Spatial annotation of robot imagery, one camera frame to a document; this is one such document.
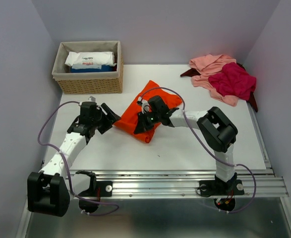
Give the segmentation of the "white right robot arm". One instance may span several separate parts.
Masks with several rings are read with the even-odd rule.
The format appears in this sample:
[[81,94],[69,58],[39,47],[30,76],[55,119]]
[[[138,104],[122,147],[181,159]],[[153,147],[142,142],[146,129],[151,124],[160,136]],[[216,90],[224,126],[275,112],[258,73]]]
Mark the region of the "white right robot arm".
[[186,111],[169,108],[160,96],[149,100],[137,99],[141,112],[137,114],[134,134],[148,132],[157,124],[169,127],[187,127],[191,131],[201,131],[208,146],[214,151],[216,160],[215,189],[227,193],[233,187],[235,169],[233,164],[233,144],[238,130],[229,118],[218,108],[207,111]]

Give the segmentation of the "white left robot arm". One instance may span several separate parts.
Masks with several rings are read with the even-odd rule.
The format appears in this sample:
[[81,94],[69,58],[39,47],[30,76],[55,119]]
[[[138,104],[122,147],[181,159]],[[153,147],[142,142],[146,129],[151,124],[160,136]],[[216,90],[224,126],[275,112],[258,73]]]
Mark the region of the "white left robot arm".
[[96,210],[105,206],[100,201],[101,189],[98,187],[96,175],[89,171],[78,171],[78,175],[85,175],[80,183],[80,190],[85,195],[96,193],[96,199],[87,199],[74,191],[70,167],[88,145],[90,139],[98,131],[104,134],[120,120],[105,103],[98,105],[92,101],[75,102],[80,107],[79,115],[67,129],[60,147],[51,143],[43,143],[38,137],[38,143],[55,149],[56,153],[38,172],[32,172],[27,179],[27,208],[30,212],[62,217],[68,211],[70,200],[78,198],[84,202],[86,208],[81,213],[97,217]]

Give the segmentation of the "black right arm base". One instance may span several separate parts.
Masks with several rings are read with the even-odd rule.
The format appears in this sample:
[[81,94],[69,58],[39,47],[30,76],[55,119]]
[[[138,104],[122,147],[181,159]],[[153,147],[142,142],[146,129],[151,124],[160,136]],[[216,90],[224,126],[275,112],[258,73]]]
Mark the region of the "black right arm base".
[[214,198],[214,204],[216,208],[225,212],[232,212],[235,208],[235,196],[245,194],[242,181],[237,179],[237,173],[234,173],[233,177],[227,182],[216,176],[214,180],[201,180],[195,192],[205,198],[219,196],[219,198]]

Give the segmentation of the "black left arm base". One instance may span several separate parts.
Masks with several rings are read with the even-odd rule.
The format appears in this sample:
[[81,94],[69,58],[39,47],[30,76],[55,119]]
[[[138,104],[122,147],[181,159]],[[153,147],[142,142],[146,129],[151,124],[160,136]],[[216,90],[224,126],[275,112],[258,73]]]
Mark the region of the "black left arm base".
[[113,182],[110,180],[98,180],[94,172],[79,170],[75,173],[75,192],[85,199],[94,197],[94,201],[101,202],[102,197],[111,197]]

